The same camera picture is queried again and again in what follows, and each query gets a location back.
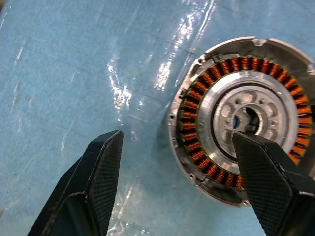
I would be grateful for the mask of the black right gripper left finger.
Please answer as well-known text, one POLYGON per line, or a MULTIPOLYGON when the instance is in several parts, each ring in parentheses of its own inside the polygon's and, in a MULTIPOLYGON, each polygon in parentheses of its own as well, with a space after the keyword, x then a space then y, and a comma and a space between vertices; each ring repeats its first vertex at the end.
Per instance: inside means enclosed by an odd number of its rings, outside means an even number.
POLYGON ((62 175, 27 236, 106 236, 117 194, 123 131, 92 140, 62 175))

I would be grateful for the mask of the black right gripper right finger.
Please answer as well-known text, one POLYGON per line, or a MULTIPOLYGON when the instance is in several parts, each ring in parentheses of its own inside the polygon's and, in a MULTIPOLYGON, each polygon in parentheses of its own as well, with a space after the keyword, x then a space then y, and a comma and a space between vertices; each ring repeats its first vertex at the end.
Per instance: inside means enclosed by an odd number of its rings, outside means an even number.
POLYGON ((266 236, 315 236, 315 181, 275 142, 232 135, 248 200, 266 236))

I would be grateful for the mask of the silver motor housing copper windings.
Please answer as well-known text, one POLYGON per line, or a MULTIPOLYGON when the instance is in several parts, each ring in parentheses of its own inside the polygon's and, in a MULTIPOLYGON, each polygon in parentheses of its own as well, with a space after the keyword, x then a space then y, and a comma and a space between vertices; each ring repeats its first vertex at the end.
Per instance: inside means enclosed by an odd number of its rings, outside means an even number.
POLYGON ((286 42, 253 36, 205 51, 170 106, 170 144, 201 193, 243 207, 234 131, 276 142, 315 179, 315 61, 286 42))

